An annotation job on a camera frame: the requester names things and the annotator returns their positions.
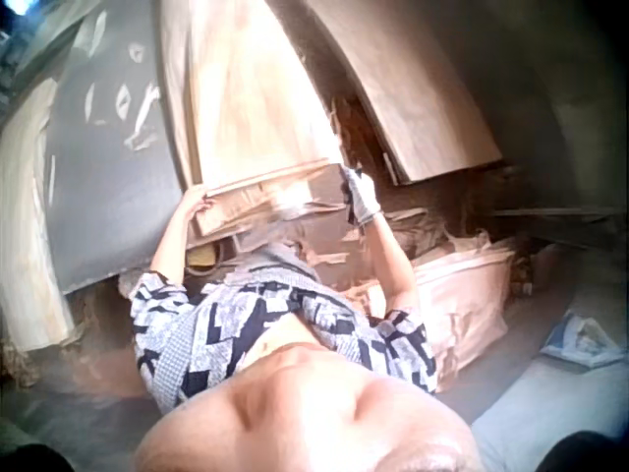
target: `hand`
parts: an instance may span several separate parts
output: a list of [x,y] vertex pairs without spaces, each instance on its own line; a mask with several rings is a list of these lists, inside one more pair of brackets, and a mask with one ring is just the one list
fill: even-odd
[[207,192],[208,189],[204,184],[189,188],[179,202],[175,214],[181,215],[188,222],[199,211],[212,208],[214,201],[207,196]]
[[342,166],[347,180],[347,194],[351,205],[350,223],[364,226],[381,212],[380,204],[375,196],[372,178],[349,167]]

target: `curved wooden panel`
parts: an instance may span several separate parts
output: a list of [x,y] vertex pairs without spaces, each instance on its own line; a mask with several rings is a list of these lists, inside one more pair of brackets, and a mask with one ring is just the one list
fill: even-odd
[[56,91],[52,79],[38,85],[0,139],[0,312],[20,351],[60,343],[74,328],[57,286],[44,215],[52,191],[43,195],[42,144]]
[[500,159],[413,0],[303,0],[352,72],[396,183]]

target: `gray metal sheet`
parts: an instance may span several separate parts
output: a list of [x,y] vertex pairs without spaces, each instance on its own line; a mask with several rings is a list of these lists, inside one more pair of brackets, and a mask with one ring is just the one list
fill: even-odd
[[[89,36],[100,12],[107,12],[95,53],[88,58],[88,48],[75,43],[60,79],[48,127],[44,195],[52,261],[65,293],[145,264],[182,195],[163,98],[152,104],[143,129],[143,136],[154,133],[157,141],[138,151],[124,145],[134,131],[146,86],[159,84],[152,8],[150,0],[103,2],[86,17],[78,35]],[[132,42],[144,46],[140,64],[130,57]],[[125,121],[115,109],[122,84],[132,98]]]

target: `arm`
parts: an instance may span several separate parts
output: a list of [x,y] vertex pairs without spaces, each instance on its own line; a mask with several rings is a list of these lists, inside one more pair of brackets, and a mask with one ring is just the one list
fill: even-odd
[[395,309],[411,311],[419,308],[413,267],[382,213],[377,213],[364,228],[375,277],[386,299],[386,313]]
[[159,242],[150,269],[161,273],[174,283],[184,281],[186,264],[186,243],[188,241],[188,225],[195,213],[211,207],[205,198],[207,188],[203,185],[191,187],[173,213],[166,231]]
[[347,167],[343,168],[351,200],[350,221],[363,227],[373,260],[375,276],[386,299],[386,313],[419,308],[419,295],[413,267],[395,240],[380,210],[373,180]]

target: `dark wall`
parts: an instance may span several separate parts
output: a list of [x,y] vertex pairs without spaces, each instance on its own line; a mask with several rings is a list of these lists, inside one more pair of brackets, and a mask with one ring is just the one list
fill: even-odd
[[626,207],[616,23],[581,0],[419,0],[534,205]]

